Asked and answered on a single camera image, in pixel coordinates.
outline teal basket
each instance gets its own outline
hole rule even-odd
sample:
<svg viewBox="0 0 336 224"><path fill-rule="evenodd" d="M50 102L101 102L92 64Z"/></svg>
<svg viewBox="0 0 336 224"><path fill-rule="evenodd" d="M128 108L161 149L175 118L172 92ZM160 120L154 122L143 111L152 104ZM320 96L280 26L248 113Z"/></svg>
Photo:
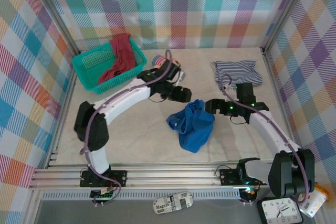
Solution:
<svg viewBox="0 0 336 224"><path fill-rule="evenodd" d="M80 82L87 90L101 94L134 78L142 71L143 66L147 63L147 59L132 39L130 39L130 42L134 52L135 61L137 62L136 67L99 85L97 85L99 77L105 70L111 68L116 60L111 43L108 42L77 55L72 59L73 68Z"/></svg>

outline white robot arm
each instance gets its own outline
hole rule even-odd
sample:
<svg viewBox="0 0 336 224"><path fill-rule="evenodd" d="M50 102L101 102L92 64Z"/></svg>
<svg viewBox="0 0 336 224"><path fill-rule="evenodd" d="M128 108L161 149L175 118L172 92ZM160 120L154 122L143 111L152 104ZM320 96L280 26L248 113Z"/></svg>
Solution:
<svg viewBox="0 0 336 224"><path fill-rule="evenodd" d="M157 74L161 74L166 67L167 65L164 64L157 70ZM110 103L106 104L109 100L109 98L106 98L94 104L89 104L88 102L81 104L76 118L75 131L79 139L83 142L89 118L100 108L99 113L94 117L90 127L88 142L90 163L98 174L106 174L110 170L104 148L109 139L107 125L119 114L155 93L160 93L162 98L173 101L190 101L191 92L189 89L184 89L180 86L176 87L174 83L168 82L176 77L177 72L178 70L176 69L172 70L170 72L171 74L168 74L166 78L163 78L160 82L146 85L150 80L155 78L156 75L151 70L143 71L124 88L124 90L130 90L129 92L121 94ZM130 89L130 87L133 86L141 87ZM314 156L312 152L310 150L301 150L281 129L280 131L275 129L274 125L277 126L277 124L273 121L267 106L263 102L256 102L251 83L238 84L237 87L239 103L253 106L254 109L265 115L267 120L259 113L254 113L252 110L240 107L232 101L227 102L222 99L212 99L206 102L206 111L216 114L219 110L219 113L223 115L243 116L246 122L259 133L274 155L272 164L264 163L258 158L241 159L238 163L240 169L239 174L242 176L241 179L250 177L269 184L273 194L278 197L304 193L305 183L301 170L296 168L297 160L293 156L294 150L300 157L299 159L303 162L309 181L309 190L312 191L314 188ZM283 136L286 136L286 143L283 140Z"/></svg>

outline blue cloth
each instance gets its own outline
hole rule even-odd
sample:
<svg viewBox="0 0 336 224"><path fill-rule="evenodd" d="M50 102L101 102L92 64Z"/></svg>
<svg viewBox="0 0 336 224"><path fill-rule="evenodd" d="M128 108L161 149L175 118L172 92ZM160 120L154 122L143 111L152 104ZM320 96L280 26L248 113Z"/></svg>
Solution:
<svg viewBox="0 0 336 224"><path fill-rule="evenodd" d="M227 73L232 78L231 87L235 87L237 83L251 82L253 86L262 84L261 75L255 70L255 60L242 60L239 62L232 61L214 61L215 80L222 91L221 83L223 74ZM224 84L229 83L229 77L224 77Z"/></svg>
<svg viewBox="0 0 336 224"><path fill-rule="evenodd" d="M204 105L204 101L195 100L167 118L170 128L178 131L181 148L193 153L207 142L215 122L215 116L206 112Z"/></svg>

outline small striped item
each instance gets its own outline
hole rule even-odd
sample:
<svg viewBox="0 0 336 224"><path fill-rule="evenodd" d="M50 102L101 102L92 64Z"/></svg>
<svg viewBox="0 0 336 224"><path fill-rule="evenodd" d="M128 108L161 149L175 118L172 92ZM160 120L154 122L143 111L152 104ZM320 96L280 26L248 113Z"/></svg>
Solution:
<svg viewBox="0 0 336 224"><path fill-rule="evenodd" d="M261 75L254 69L255 60L232 61L214 61L215 80L219 89L222 91L220 81L223 74L227 73L232 78L231 86L234 88L237 83L251 82L253 86L262 84ZM224 77L224 83L229 83L229 77Z"/></svg>

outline cable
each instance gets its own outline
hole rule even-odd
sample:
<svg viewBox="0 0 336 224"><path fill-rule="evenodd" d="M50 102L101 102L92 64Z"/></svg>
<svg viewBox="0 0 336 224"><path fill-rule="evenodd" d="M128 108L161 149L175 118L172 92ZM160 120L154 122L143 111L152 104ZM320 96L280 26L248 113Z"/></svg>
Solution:
<svg viewBox="0 0 336 224"><path fill-rule="evenodd" d="M125 93L127 93L127 92L131 92L131 91L133 91L134 89L142 88L142 87L148 86L148 85L150 85L150 84L153 84L153 83L155 83L155 82L157 82L157 81L160 81L163 77L165 77L166 74L169 72L171 65L173 64L173 63L172 63L172 59L173 59L173 57L172 57L172 53L170 52L169 49L166 50L166 53L165 53L165 57L166 57L166 58L167 58L168 54L169 54L169 57L170 57L169 64L168 64L167 68L164 70L164 72L162 73L162 75L160 75L160 76L157 77L156 79L151 80L151 81L149 81L149 82L147 82L147 83L143 83L143 84L141 84L141 85L137 85L137 86L132 86L132 87L130 87L129 89L121 90L121 91L118 92L117 94L115 94L115 95L113 95L112 97L110 97L110 98L109 98L107 101L105 101L102 105L100 105L99 108L96 109L96 110L93 112L92 116L91 116L90 119L89 119L89 122L88 122L88 125L87 125L87 128L86 128L86 132L85 132L84 147L80 150L79 154L80 154L80 155L85 154L85 158L86 158L86 160L87 160L87 162L88 162L88 167L90 167L90 169L93 171L94 174L96 174L98 177L101 177L101 178L103 178L103 179L105 179L105 180L107 180L107 181L111 181L111 182L113 182L113 183L115 183L115 184L117 184L117 185L119 186L119 190L118 190L118 192L117 192L117 193L116 193L110 200L108 200L107 202L105 202L105 205L111 203L111 202L112 202L112 201L119 195L119 193L120 193L120 191L121 191L121 185L120 185L120 183L119 183L117 180L114 180L114 179L111 179L111 178L107 178L107 177L105 177L105 176L99 174L99 173L92 167L91 160L90 160L90 156L89 156L89 152L90 152L90 150L89 150L89 147L88 147L88 143L89 143L89 133L90 133L90 128L91 128L92 121L93 121L93 119L95 118L95 116L99 113L99 111L100 111L101 109L103 109L107 104L109 104L110 102L112 102L115 98L117 98L117 97L119 97L119 96L121 96L122 94L125 94Z"/></svg>
<svg viewBox="0 0 336 224"><path fill-rule="evenodd" d="M150 98L148 97L148 100L150 100L151 102L159 103L159 102L164 102L164 101L167 100L167 99L162 99L161 101L153 101L152 99L150 99Z"/></svg>
<svg viewBox="0 0 336 224"><path fill-rule="evenodd" d="M299 155L296 153L296 151L294 150L293 146L291 146L291 144L288 142L286 136L284 136L284 134L282 133L281 129L279 129L279 127L268 117L266 116L265 114L261 113L260 111L256 110L255 108L253 107L250 107L250 106L247 106L245 104L242 104L238 101L235 101L226 91L225 91L225 87L224 87L224 76L229 76L229 74L224 74L222 75L222 79L221 79L221 87L223 89L223 94L225 96L227 96L233 103L237 104L238 106L241 106L243 108L246 108L246 109L249 109L249 110L252 110L253 112L255 113L258 113L259 115L261 115L265 120L267 120L267 122L269 122L270 125L273 126L273 128L277 131L277 133L281 136L281 138L283 139L283 141L285 142L285 144L287 144L288 148L292 151L293 155L295 156L296 160L298 161L298 164L299 164L299 167L300 167L300 170L302 172L302 176L303 176L303 182L304 182L304 190L305 190L305 194L304 194L304 199L302 201L297 201L295 198L291 197L291 199L298 203L298 204L306 204L307 203L307 200L308 200L308 194L309 194L309 185L308 185L308 179L307 179L307 174L306 174L306 171L305 171L305 168L303 167L303 163L299 157Z"/></svg>
<svg viewBox="0 0 336 224"><path fill-rule="evenodd" d="M235 125L242 125L242 124L245 124L246 122L244 122L244 123L234 123L234 122L232 122L233 124L235 124Z"/></svg>
<svg viewBox="0 0 336 224"><path fill-rule="evenodd" d="M232 169L231 167L229 167L229 166L227 166L227 165L219 165L219 166L217 167L216 171L215 171L215 176L216 176L217 178L219 178L219 179L220 179L220 177L217 176L217 171L218 171L218 169L219 169L221 166L225 166L225 167L227 167L227 168L229 168L229 169Z"/></svg>
<svg viewBox="0 0 336 224"><path fill-rule="evenodd" d="M83 168L83 169L82 169L82 170L80 170L80 172L79 172L79 177L81 177L82 179L84 179L84 177L82 176L82 172L83 172L84 170L88 170L88 169L86 169L86 168Z"/></svg>

